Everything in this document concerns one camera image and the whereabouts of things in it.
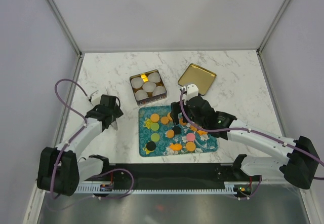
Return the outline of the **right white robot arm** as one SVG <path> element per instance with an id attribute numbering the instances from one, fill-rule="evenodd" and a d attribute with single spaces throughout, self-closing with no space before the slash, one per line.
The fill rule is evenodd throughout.
<path id="1" fill-rule="evenodd" d="M 321 161 L 312 141 L 305 136 L 293 139 L 251 127 L 234 115 L 215 111 L 199 95 L 188 101 L 171 103 L 171 117 L 176 125 L 179 124 L 179 114 L 184 122 L 215 138 L 242 143 L 268 155 L 267 158 L 238 155 L 231 168 L 236 180 L 255 175 L 278 177 L 308 190 L 316 179 Z"/>

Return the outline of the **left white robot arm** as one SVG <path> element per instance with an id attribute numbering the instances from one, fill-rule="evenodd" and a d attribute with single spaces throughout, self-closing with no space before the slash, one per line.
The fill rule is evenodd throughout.
<path id="1" fill-rule="evenodd" d="M 41 190 L 71 196 L 78 185 L 92 177 L 106 180 L 110 177 L 109 159 L 90 155 L 78 162 L 83 151 L 97 136 L 108 129 L 123 112 L 116 96 L 102 95 L 99 104 L 85 115 L 87 122 L 77 131 L 72 140 L 46 147 L 40 154 L 37 187 Z"/>

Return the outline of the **metal serving tongs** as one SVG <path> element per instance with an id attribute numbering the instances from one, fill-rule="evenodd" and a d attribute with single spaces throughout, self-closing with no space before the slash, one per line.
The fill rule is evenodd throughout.
<path id="1" fill-rule="evenodd" d="M 111 125 L 111 127 L 112 127 L 115 131 L 118 130 L 117 120 L 115 120 L 114 122 L 112 122 L 110 125 Z"/>

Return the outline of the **gold tin lid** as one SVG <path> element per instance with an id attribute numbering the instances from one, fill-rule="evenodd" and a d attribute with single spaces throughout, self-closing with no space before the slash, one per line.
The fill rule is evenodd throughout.
<path id="1" fill-rule="evenodd" d="M 216 73 L 191 63 L 183 75 L 180 76 L 178 85 L 185 86 L 187 84 L 195 84 L 198 87 L 199 93 L 201 95 L 206 95 L 216 76 Z"/>

